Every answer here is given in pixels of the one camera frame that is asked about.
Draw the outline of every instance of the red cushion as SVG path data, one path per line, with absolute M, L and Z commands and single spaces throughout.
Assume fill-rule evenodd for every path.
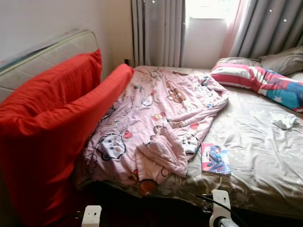
M 71 212 L 74 161 L 134 71 L 121 65 L 99 84 L 100 73 L 100 52 L 81 54 L 29 80 L 0 106 L 1 167 L 27 226 Z

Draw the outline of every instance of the headboard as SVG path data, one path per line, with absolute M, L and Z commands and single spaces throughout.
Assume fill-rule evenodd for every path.
M 0 104 L 16 88 L 39 73 L 77 54 L 98 48 L 95 35 L 83 31 L 11 65 L 0 72 Z M 18 219 L 10 204 L 0 173 L 0 226 L 17 226 Z

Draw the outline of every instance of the cartoon print blanket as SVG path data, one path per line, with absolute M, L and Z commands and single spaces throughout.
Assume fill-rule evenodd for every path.
M 228 91 L 205 74 L 140 66 L 100 121 L 76 170 L 88 178 L 139 187 L 146 195 L 171 174 L 186 177 Z

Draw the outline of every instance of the white wall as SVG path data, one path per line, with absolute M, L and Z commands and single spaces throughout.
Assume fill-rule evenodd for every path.
M 124 59 L 132 59 L 130 0 L 2 0 L 0 61 L 72 29 L 95 32 L 105 78 Z M 0 174 L 0 226 L 15 226 Z
M 190 17 L 186 25 L 181 66 L 211 69 L 220 58 L 226 32 L 224 19 Z

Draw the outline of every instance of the book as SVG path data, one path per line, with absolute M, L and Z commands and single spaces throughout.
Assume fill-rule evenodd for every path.
M 232 173 L 228 150 L 224 147 L 202 143 L 202 171 L 221 175 Z

